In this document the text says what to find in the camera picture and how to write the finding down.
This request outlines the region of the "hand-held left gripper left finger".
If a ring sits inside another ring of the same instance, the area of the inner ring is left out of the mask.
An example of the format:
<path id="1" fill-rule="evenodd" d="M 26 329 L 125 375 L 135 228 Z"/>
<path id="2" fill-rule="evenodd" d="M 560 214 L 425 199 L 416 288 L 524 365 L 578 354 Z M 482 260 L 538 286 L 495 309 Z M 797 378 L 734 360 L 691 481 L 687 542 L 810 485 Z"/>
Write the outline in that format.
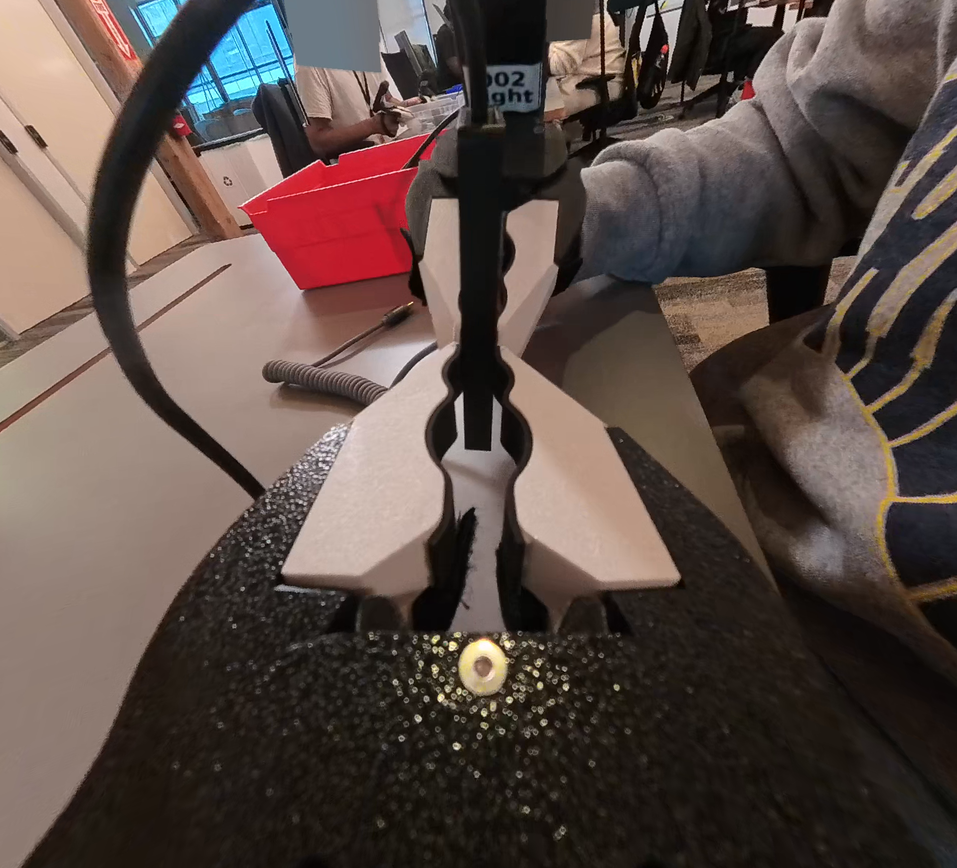
<path id="1" fill-rule="evenodd" d="M 443 457 L 458 437 L 459 349 L 435 350 L 354 418 L 282 564 L 287 584 L 416 598 L 451 580 L 456 517 Z"/>

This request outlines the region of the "wooden post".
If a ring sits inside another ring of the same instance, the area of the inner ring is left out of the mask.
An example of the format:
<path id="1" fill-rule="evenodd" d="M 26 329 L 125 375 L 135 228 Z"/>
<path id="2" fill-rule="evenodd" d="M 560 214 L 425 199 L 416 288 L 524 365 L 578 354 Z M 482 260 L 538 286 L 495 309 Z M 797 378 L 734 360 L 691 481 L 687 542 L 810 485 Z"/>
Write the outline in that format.
<path id="1" fill-rule="evenodd" d="M 123 102 L 143 68 L 140 59 L 127 62 L 117 53 L 88 0 L 54 0 L 114 96 Z M 232 210 L 222 201 L 193 148 L 169 123 L 156 153 L 156 161 L 182 198 L 198 227 L 212 240 L 242 235 Z"/>

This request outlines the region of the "red plastic bin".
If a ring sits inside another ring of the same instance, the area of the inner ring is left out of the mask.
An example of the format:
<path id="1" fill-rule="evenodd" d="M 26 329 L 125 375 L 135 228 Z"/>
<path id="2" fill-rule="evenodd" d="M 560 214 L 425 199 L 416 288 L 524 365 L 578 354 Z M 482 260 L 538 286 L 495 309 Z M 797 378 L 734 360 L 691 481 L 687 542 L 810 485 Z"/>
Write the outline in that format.
<path id="1" fill-rule="evenodd" d="M 419 135 L 316 162 L 241 205 L 294 284 L 306 291 L 407 275 L 412 253 L 405 168 Z"/>

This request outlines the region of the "white waste bin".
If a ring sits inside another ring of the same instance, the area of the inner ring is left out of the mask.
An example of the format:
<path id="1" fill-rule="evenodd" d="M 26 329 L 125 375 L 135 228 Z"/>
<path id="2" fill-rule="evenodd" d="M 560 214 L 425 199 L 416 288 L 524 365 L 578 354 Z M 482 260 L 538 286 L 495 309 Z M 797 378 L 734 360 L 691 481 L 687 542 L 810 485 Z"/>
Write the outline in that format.
<path id="1" fill-rule="evenodd" d="M 196 155 L 239 228 L 253 228 L 241 206 L 283 180 L 269 136 L 258 131 L 203 144 Z"/>

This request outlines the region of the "large paned window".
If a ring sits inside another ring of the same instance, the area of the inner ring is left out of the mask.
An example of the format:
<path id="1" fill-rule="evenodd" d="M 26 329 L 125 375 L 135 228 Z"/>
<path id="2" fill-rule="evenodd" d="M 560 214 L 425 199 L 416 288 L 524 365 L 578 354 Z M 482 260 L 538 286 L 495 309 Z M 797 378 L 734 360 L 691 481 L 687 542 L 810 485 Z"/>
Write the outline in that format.
<path id="1" fill-rule="evenodd" d="M 148 56 L 188 0 L 120 0 L 141 52 Z M 261 86 L 290 80 L 293 50 L 276 0 L 254 0 L 223 34 L 189 85 L 181 114 L 207 144 L 258 128 L 254 98 Z"/>

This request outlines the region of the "clear plastic container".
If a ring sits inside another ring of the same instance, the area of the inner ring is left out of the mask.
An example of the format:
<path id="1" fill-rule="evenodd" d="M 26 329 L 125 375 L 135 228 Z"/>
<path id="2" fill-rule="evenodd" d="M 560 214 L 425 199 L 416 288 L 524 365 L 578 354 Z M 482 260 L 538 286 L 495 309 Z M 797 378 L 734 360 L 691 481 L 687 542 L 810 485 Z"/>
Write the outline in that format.
<path id="1" fill-rule="evenodd" d="M 405 108 L 403 123 L 412 134 L 425 134 L 435 129 L 448 118 L 455 118 L 464 106 L 461 90 L 428 99 L 426 102 Z"/>

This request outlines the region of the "person's grey printed sweatshirt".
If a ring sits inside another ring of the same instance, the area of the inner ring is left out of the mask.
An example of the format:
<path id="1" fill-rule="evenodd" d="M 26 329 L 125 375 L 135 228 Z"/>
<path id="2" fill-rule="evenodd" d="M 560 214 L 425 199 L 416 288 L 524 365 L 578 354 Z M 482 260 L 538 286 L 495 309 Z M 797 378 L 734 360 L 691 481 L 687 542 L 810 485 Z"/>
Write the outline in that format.
<path id="1" fill-rule="evenodd" d="M 956 80 L 903 152 L 834 303 L 740 386 L 774 465 L 770 561 L 955 681 Z"/>

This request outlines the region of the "red wall sign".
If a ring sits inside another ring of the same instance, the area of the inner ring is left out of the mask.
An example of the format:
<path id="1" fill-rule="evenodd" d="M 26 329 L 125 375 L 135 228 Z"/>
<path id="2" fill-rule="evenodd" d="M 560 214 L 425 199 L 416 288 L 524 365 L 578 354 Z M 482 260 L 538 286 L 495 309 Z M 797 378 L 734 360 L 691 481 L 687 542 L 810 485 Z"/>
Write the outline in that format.
<path id="1" fill-rule="evenodd" d="M 137 55 L 136 49 L 129 41 L 116 15 L 113 13 L 106 0 L 88 0 L 88 2 L 92 12 L 100 21 L 104 33 L 112 42 L 112 46 L 115 48 L 117 53 L 119 53 L 127 62 L 137 62 L 139 57 Z"/>

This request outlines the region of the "black office chair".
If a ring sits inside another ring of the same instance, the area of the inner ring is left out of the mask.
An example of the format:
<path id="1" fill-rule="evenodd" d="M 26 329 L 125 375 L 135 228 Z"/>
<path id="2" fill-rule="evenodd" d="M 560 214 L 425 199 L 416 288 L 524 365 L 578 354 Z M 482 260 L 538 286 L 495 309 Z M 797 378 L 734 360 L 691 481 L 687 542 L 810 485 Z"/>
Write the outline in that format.
<path id="1" fill-rule="evenodd" d="M 585 142 L 604 141 L 611 128 L 632 120 L 638 113 L 636 81 L 631 69 L 621 75 L 600 74 L 576 84 L 582 94 L 591 94 L 596 102 L 566 116 L 566 125 L 577 124 Z"/>
<path id="2" fill-rule="evenodd" d="M 319 161 L 325 162 L 309 143 L 305 112 L 295 85 L 288 79 L 260 84 L 251 109 L 270 140 L 283 178 Z"/>

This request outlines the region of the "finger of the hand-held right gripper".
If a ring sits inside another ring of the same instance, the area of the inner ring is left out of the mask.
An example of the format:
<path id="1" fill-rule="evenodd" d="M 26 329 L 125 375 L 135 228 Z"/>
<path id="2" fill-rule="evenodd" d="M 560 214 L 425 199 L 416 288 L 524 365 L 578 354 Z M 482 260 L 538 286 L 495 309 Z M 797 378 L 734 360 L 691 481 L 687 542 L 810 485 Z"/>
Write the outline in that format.
<path id="1" fill-rule="evenodd" d="M 433 199 L 419 261 L 425 301 L 437 344 L 448 346 L 461 329 L 460 202 Z"/>
<path id="2" fill-rule="evenodd" d="M 555 289 L 558 213 L 557 201 L 532 200 L 505 219 L 514 254 L 504 275 L 505 303 L 497 322 L 497 342 L 516 356 L 523 354 Z"/>

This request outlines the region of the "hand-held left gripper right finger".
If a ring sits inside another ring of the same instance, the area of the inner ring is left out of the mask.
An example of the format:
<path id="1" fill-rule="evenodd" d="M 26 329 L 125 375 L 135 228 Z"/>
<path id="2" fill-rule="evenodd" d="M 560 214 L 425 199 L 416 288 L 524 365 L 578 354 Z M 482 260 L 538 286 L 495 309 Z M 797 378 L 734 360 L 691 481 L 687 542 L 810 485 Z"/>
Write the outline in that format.
<path id="1" fill-rule="evenodd" d="M 674 587 L 680 575 L 606 425 L 509 349 L 507 402 L 530 431 L 514 483 L 535 595 Z"/>

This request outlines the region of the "black hanging bag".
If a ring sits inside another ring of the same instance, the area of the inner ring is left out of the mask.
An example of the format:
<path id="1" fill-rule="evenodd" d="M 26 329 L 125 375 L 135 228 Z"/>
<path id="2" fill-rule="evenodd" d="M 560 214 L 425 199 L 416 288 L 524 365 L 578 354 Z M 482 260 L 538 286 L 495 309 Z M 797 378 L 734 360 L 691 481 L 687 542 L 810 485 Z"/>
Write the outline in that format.
<path id="1" fill-rule="evenodd" d="M 652 110 L 659 104 L 667 83 L 670 46 L 658 0 L 646 2 L 653 5 L 653 18 L 649 38 L 641 55 L 637 99 L 641 109 Z"/>

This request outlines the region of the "person's right forearm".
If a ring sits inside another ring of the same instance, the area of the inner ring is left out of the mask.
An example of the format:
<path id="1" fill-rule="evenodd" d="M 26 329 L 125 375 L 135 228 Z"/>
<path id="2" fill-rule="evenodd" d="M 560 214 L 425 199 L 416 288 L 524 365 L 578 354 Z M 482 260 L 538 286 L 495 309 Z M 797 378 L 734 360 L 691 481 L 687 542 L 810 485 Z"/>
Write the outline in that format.
<path id="1" fill-rule="evenodd" d="M 835 0 L 717 120 L 601 152 L 579 280 L 818 265 L 864 234 L 955 63 L 955 0 Z"/>

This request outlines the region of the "black hanging jacket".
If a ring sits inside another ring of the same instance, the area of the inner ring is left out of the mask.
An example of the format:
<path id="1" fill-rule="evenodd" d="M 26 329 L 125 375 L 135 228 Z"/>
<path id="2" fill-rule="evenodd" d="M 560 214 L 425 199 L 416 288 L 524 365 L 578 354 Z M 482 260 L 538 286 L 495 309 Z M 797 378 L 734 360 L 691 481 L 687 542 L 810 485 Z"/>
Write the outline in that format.
<path id="1" fill-rule="evenodd" d="M 683 0 L 675 43 L 671 48 L 668 81 L 695 91 L 707 62 L 711 40 L 707 0 Z"/>

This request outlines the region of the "beige double door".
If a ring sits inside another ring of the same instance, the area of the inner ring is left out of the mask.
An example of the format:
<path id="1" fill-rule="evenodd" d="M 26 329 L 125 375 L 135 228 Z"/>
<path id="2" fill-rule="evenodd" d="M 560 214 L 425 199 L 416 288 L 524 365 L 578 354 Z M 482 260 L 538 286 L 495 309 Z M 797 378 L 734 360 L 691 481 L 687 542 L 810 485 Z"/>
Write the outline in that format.
<path id="1" fill-rule="evenodd" d="M 1 0 L 3 338 L 88 295 L 88 210 L 118 109 L 54 0 Z"/>

